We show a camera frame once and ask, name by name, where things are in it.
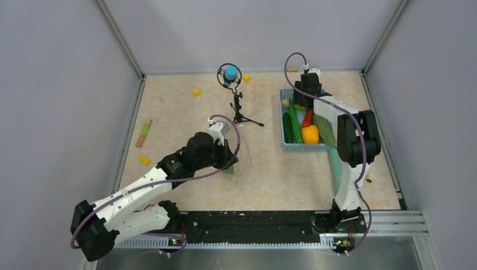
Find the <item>basket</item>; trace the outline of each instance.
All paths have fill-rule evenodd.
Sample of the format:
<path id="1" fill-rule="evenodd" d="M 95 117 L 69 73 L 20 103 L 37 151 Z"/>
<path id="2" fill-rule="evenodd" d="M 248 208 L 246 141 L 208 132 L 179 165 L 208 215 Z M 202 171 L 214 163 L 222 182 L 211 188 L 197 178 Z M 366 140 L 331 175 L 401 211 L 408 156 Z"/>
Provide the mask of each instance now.
<path id="1" fill-rule="evenodd" d="M 287 97 L 290 99 L 290 106 L 291 101 L 293 100 L 293 92 L 292 88 L 281 88 L 280 89 L 280 96 L 278 97 L 278 105 L 280 106 L 280 123 L 281 123 L 281 130 L 282 130 L 282 142 L 283 142 L 283 150 L 284 151 L 301 151 L 301 152 L 311 152 L 311 151 L 328 151 L 331 147 L 323 142 L 323 139 L 320 137 L 318 143 L 286 143 L 285 142 L 285 134 L 283 130 L 283 114 L 288 113 L 288 109 L 284 109 L 281 106 L 281 101 L 283 98 Z M 304 116 L 304 111 L 296 111 L 297 115 L 299 116 L 302 114 Z"/>

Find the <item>tripod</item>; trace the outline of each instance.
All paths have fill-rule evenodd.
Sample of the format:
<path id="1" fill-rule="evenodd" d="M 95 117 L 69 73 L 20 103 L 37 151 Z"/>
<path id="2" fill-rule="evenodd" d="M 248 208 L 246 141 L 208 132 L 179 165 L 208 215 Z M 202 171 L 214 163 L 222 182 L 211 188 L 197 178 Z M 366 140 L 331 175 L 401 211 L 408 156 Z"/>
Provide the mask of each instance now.
<path id="1" fill-rule="evenodd" d="M 247 118 L 240 113 L 240 109 L 242 108 L 242 106 L 240 106 L 239 98 L 243 98 L 243 97 L 244 96 L 242 95 L 242 92 L 240 92 L 239 94 L 237 94 L 237 92 L 235 92 L 235 94 L 233 94 L 233 103 L 235 104 L 235 107 L 232 105 L 232 103 L 230 103 L 230 107 L 232 107 L 232 109 L 235 111 L 235 116 L 233 117 L 233 122 L 234 123 L 252 122 L 252 123 L 255 123 L 255 124 L 263 127 L 264 124 L 258 123 L 257 121 L 253 121 L 252 119 Z"/>

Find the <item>white wall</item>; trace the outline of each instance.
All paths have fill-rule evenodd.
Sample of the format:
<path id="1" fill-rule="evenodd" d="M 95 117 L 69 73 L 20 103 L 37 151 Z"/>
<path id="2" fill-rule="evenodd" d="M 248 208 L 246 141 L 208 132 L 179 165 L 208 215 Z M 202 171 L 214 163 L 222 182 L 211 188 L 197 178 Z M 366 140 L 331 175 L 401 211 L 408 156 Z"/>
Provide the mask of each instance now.
<path id="1" fill-rule="evenodd" d="M 322 69 L 361 69 L 400 0 L 105 2 L 150 74 L 214 72 L 224 62 L 282 70 L 295 51 Z"/>
<path id="2" fill-rule="evenodd" d="M 93 1 L 0 1 L 2 269 L 78 269 L 74 206 L 106 195 L 138 79 Z"/>
<path id="3" fill-rule="evenodd" d="M 407 201 L 444 269 L 475 269 L 477 2 L 414 1 L 370 74 Z"/>

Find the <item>table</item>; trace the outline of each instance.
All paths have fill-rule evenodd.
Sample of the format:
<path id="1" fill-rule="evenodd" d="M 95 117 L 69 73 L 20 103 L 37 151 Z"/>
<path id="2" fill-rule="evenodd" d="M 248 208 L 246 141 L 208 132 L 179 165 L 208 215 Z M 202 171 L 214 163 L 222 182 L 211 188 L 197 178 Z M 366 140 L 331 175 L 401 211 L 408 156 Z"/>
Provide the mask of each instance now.
<path id="1" fill-rule="evenodd" d="M 326 152 L 284 152 L 282 148 L 278 90 L 288 87 L 283 73 L 250 73 L 239 91 L 245 116 L 265 124 L 239 125 L 245 139 L 238 158 L 237 175 L 219 173 L 210 178 L 182 184 L 149 203 L 171 200 L 180 210 L 329 210 L 333 198 Z M 299 73 L 289 73 L 292 81 Z M 358 110 L 369 109 L 357 71 L 322 72 L 323 88 Z M 193 90 L 200 90 L 199 97 Z M 230 91 L 222 88 L 215 74 L 147 76 L 134 126 L 120 188 L 139 179 L 164 156 L 185 146 L 196 132 L 206 131 L 207 117 L 233 116 Z M 142 148 L 135 146 L 143 120 L 152 124 Z M 151 159 L 148 166 L 138 157 Z M 196 175 L 212 172 L 204 169 Z M 384 153 L 372 163 L 371 183 L 365 182 L 363 196 L 373 210 L 400 209 Z"/>

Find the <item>red chili pepper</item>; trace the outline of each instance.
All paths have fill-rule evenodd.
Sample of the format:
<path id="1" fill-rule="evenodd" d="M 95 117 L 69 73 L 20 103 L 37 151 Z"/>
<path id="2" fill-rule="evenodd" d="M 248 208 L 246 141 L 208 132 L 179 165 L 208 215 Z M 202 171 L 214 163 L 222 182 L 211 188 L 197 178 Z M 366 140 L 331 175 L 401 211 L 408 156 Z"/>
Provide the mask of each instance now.
<path id="1" fill-rule="evenodd" d="M 305 119 L 303 119 L 301 128 L 309 127 L 312 124 L 312 119 L 313 119 L 313 112 L 310 110 L 307 110 L 307 114 L 305 114 Z"/>

